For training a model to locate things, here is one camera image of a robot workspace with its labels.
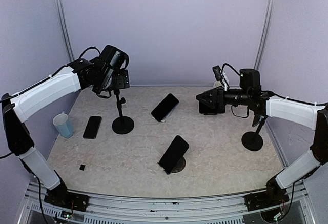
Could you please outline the silver folding phone stand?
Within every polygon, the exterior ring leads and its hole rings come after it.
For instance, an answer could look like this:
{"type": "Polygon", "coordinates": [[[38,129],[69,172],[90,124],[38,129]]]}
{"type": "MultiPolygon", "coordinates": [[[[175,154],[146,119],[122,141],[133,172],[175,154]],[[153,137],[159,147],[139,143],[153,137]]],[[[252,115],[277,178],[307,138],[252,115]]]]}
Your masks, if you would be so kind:
{"type": "Polygon", "coordinates": [[[170,115],[172,114],[172,112],[176,109],[176,107],[179,105],[179,103],[160,121],[161,123],[165,123],[167,118],[170,117],[170,115]]]}

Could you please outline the black phone from tall stand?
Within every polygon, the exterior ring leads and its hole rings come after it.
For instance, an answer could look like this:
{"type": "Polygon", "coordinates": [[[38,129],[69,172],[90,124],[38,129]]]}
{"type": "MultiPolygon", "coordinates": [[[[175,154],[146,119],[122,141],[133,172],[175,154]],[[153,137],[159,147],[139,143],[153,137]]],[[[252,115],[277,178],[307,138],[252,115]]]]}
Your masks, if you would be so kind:
{"type": "Polygon", "coordinates": [[[90,116],[83,133],[83,138],[96,139],[101,121],[101,116],[90,116]]]}

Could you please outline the black round base phone stand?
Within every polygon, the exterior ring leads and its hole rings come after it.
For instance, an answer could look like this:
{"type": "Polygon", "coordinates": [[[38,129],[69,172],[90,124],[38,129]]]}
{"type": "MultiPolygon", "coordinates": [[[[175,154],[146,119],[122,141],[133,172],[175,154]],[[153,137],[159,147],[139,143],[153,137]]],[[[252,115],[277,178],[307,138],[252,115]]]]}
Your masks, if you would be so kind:
{"type": "Polygon", "coordinates": [[[181,158],[161,158],[158,162],[164,172],[169,175],[171,173],[181,172],[186,166],[186,160],[181,158]]]}

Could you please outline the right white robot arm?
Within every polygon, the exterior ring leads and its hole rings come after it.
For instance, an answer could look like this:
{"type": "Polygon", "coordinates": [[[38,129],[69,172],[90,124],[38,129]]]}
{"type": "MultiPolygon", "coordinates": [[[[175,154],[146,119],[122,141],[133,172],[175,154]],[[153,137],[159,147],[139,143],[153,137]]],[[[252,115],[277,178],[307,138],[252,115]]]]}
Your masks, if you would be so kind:
{"type": "Polygon", "coordinates": [[[309,150],[267,182],[262,201],[272,206],[287,187],[327,163],[327,104],[306,103],[279,96],[272,91],[263,91],[260,73],[255,69],[237,71],[240,87],[231,89],[223,69],[219,66],[212,69],[216,80],[222,85],[198,94],[196,99],[202,109],[211,110],[214,114],[224,113],[226,105],[243,105],[248,111],[253,111],[252,125],[257,130],[247,132],[242,137],[242,144],[248,150],[258,151],[262,148],[263,140],[259,132],[269,117],[291,121],[315,132],[309,150]]]}

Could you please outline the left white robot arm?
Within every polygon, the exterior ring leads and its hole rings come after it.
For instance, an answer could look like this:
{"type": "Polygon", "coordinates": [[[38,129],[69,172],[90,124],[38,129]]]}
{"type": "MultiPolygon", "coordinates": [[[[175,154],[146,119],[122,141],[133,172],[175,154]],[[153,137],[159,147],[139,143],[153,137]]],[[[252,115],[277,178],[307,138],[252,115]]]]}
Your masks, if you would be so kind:
{"type": "Polygon", "coordinates": [[[49,104],[87,87],[92,87],[98,97],[103,97],[103,91],[111,92],[118,86],[114,78],[126,70],[128,64],[127,53],[107,45],[92,60],[79,58],[38,83],[13,95],[6,93],[1,98],[3,125],[10,152],[43,183],[48,195],[61,206],[68,205],[72,195],[35,147],[25,122],[49,104]]]}

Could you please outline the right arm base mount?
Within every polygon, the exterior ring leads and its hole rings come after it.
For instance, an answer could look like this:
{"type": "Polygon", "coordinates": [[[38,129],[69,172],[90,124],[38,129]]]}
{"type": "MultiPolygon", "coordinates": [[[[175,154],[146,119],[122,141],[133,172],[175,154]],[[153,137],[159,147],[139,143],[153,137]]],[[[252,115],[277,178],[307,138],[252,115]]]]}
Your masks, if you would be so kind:
{"type": "Polygon", "coordinates": [[[289,196],[285,193],[279,196],[270,195],[266,191],[247,194],[244,199],[248,211],[255,211],[272,206],[277,206],[283,204],[283,202],[288,202],[290,200],[289,196]]]}

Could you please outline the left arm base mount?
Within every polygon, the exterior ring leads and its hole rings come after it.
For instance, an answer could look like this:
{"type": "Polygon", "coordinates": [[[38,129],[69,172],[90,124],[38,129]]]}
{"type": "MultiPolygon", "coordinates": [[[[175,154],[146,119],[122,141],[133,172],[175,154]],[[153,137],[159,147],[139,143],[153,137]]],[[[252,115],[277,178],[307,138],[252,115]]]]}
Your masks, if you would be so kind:
{"type": "Polygon", "coordinates": [[[90,197],[84,194],[67,192],[62,200],[47,194],[44,198],[46,203],[54,206],[70,209],[73,211],[86,212],[90,197]]]}

